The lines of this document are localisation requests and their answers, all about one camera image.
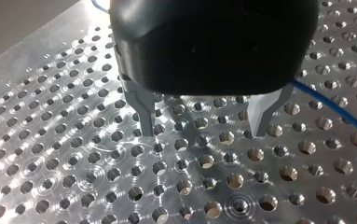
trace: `blue cable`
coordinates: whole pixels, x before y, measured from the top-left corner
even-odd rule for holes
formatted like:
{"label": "blue cable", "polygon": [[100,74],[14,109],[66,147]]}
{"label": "blue cable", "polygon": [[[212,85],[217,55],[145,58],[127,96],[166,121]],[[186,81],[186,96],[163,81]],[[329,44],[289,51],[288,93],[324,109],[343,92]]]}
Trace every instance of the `blue cable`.
{"label": "blue cable", "polygon": [[345,118],[348,122],[350,122],[355,128],[357,128],[357,119],[352,114],[350,114],[349,112],[347,112],[340,106],[333,103],[333,101],[326,98],[324,95],[318,93],[317,91],[313,90],[312,88],[310,88],[310,87],[306,86],[305,84],[303,84],[299,81],[296,81],[296,80],[292,82],[292,85],[294,87],[300,89],[304,93],[319,100],[320,102],[326,104],[327,106],[329,106],[329,108],[331,108],[333,111],[338,113],[341,117]]}
{"label": "blue cable", "polygon": [[96,0],[91,0],[91,2],[92,2],[92,3],[93,3],[93,5],[94,5],[95,7],[97,7],[99,10],[101,10],[101,11],[103,11],[103,12],[105,12],[105,13],[108,13],[108,14],[109,14],[109,11],[108,11],[107,9],[105,9],[105,8],[101,7],[101,6],[97,3],[97,1],[96,1]]}

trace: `perforated metal plate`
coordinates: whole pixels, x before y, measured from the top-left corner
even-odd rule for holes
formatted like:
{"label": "perforated metal plate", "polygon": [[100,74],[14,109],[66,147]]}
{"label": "perforated metal plate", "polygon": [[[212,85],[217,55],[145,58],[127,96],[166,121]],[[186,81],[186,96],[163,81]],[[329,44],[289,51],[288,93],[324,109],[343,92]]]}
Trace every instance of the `perforated metal plate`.
{"label": "perforated metal plate", "polygon": [[[357,1],[320,9],[300,80],[357,117]],[[141,137],[110,34],[91,26],[0,95],[0,223],[357,223],[344,119],[294,91],[252,138],[245,96],[155,95]]]}

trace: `metal surface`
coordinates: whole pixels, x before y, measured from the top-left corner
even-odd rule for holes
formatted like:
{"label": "metal surface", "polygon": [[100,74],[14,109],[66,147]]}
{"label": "metal surface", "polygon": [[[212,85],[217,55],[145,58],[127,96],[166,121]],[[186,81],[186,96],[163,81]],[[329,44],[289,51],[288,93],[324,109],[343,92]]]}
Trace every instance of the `metal surface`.
{"label": "metal surface", "polygon": [[[33,40],[84,29],[80,4]],[[320,6],[300,79],[357,117],[357,1]],[[156,95],[156,137],[141,137],[110,33],[90,26],[24,54],[27,39],[0,57],[13,87],[0,88],[0,223],[357,223],[357,130],[344,119],[294,90],[252,138],[247,97]]]}

